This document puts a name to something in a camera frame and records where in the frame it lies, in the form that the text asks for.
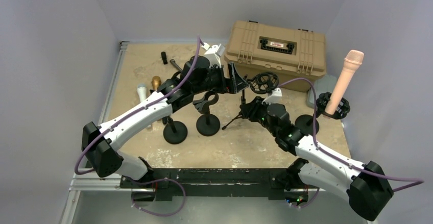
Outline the black tripod shock-mount stand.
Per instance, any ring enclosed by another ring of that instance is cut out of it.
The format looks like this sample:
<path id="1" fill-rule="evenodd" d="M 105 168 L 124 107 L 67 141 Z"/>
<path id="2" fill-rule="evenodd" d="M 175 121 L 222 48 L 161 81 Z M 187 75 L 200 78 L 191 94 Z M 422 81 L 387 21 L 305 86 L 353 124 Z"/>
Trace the black tripod shock-mount stand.
<path id="1" fill-rule="evenodd" d="M 273 72 L 261 72 L 252 78 L 248 78 L 248 76 L 245 75 L 244 79 L 247 81 L 249 88 L 256 94 L 272 94 L 272 91 L 277 88 L 279 84 L 279 79 Z M 238 115 L 224 125 L 222 130 L 225 130 L 233 121 L 237 119 L 249 118 L 250 110 L 248 110 L 244 90 L 242 91 L 240 101 L 240 111 Z"/>

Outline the black microphone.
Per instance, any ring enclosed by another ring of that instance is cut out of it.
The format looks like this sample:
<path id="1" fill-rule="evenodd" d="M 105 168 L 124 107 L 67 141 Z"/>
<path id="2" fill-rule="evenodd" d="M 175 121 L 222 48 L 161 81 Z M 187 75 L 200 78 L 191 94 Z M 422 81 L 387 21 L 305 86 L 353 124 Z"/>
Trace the black microphone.
<path id="1" fill-rule="evenodd" d="M 164 84 L 166 84 L 166 85 L 171 85 L 173 83 L 173 80 L 172 79 L 167 79 L 165 82 L 164 82 Z"/>

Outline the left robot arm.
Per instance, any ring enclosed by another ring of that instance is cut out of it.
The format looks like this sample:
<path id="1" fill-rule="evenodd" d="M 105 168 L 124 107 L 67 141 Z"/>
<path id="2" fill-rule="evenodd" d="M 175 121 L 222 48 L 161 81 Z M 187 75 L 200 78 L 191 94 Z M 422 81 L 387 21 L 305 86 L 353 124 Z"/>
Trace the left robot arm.
<path id="1" fill-rule="evenodd" d="M 148 163 L 139 157 L 121 155 L 118 150 L 148 125 L 191 104 L 196 94 L 237 94 L 248 88 L 233 62 L 228 64 L 228 74 L 226 78 L 222 65 L 211 64 L 204 56 L 191 57 L 179 74 L 163 82 L 142 103 L 103 124 L 87 123 L 80 157 L 85 157 L 101 178 L 118 173 L 132 178 L 140 188 L 148 187 L 152 182 Z"/>

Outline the black clip mic stand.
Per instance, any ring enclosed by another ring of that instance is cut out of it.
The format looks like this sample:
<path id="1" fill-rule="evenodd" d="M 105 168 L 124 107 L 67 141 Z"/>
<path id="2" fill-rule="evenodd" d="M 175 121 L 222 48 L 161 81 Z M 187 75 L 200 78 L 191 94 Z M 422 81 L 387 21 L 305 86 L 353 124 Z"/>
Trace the black clip mic stand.
<path id="1" fill-rule="evenodd" d="M 165 127 L 163 137 L 169 144 L 179 144 L 187 138 L 188 129 L 186 125 L 180 121 L 174 121 L 171 117 L 163 118 Z"/>

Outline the white microphone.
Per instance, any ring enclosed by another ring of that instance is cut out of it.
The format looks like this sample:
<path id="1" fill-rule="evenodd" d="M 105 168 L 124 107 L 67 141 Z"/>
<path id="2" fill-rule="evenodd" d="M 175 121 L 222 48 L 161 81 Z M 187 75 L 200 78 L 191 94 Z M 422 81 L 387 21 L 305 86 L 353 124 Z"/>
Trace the white microphone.
<path id="1" fill-rule="evenodd" d="M 136 91 L 137 91 L 139 101 L 141 103 L 144 102 L 148 98 L 148 95 L 147 95 L 148 89 L 147 89 L 145 84 L 137 85 Z"/>

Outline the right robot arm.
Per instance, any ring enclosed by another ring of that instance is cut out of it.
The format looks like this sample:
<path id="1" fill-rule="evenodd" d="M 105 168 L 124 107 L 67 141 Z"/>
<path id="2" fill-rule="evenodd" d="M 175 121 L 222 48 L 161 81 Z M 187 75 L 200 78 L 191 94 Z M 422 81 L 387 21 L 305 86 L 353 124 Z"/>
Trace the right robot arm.
<path id="1" fill-rule="evenodd" d="M 312 178 L 302 168 L 295 167 L 286 174 L 290 185 L 298 187 L 311 179 L 314 186 L 341 193 L 352 210 L 368 221 L 374 221 L 393 197 L 394 191 L 379 164 L 347 158 L 315 141 L 312 135 L 291 123 L 283 104 L 267 104 L 257 96 L 241 104 L 240 109 L 243 118 L 267 129 L 283 151 L 315 164 L 323 172 Z"/>

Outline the black round-base mic stand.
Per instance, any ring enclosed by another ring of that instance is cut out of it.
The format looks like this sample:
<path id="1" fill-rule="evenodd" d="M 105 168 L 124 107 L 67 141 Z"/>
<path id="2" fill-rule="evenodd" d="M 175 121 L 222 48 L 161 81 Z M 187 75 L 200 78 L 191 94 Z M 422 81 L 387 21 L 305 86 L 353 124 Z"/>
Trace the black round-base mic stand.
<path id="1" fill-rule="evenodd" d="M 210 113 L 210 106 L 218 102 L 219 95 L 215 91 L 207 91 L 204 96 L 193 101 L 195 109 L 201 114 L 197 119 L 196 129 L 203 136 L 215 135 L 220 129 L 220 120 Z"/>

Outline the pink microphone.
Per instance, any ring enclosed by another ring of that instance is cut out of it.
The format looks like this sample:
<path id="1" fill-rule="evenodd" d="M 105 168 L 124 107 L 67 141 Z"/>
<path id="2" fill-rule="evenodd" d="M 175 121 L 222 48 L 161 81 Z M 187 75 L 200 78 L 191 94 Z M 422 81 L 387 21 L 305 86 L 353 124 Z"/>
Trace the pink microphone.
<path id="1" fill-rule="evenodd" d="M 344 58 L 343 69 L 340 73 L 335 88 L 330 96 L 325 112 L 329 115 L 333 115 L 347 90 L 349 83 L 354 73 L 361 66 L 364 58 L 364 53 L 357 50 L 350 50 L 347 56 Z"/>

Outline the gold microphone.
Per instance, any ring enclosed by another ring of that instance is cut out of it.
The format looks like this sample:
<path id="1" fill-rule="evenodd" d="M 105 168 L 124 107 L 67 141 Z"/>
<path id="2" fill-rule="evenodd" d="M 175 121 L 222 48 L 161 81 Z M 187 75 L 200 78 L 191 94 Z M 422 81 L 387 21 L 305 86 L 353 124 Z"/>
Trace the gold microphone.
<path id="1" fill-rule="evenodd" d="M 158 88 L 161 85 L 161 78 L 160 76 L 153 76 L 151 80 L 152 89 L 151 92 L 157 91 Z"/>

